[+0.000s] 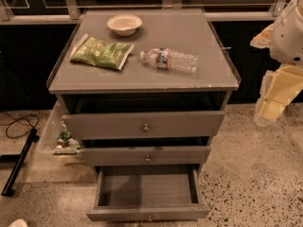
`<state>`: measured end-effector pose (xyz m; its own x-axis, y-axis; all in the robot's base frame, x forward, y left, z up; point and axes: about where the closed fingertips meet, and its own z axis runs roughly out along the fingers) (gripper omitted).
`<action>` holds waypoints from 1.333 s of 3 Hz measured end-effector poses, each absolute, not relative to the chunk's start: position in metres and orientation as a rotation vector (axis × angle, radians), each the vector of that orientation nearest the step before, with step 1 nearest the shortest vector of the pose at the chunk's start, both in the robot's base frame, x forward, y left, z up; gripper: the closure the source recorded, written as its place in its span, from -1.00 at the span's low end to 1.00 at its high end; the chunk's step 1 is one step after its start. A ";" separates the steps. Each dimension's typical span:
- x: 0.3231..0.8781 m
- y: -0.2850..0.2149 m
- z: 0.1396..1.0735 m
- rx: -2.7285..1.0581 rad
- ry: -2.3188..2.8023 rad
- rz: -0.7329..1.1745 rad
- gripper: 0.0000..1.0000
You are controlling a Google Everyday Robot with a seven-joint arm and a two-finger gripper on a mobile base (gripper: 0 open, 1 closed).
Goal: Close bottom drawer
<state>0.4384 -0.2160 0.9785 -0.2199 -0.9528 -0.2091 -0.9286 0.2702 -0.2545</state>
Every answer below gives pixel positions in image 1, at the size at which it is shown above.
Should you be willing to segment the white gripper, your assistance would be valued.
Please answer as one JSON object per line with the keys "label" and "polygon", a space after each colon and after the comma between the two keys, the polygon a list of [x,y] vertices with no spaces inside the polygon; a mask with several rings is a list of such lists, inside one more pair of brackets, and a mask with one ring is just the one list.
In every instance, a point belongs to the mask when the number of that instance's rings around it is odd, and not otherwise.
{"label": "white gripper", "polygon": [[303,91],[303,0],[291,0],[274,24],[264,28],[250,45],[270,47],[271,57],[282,63],[276,71],[266,71],[260,86],[254,120],[266,127]]}

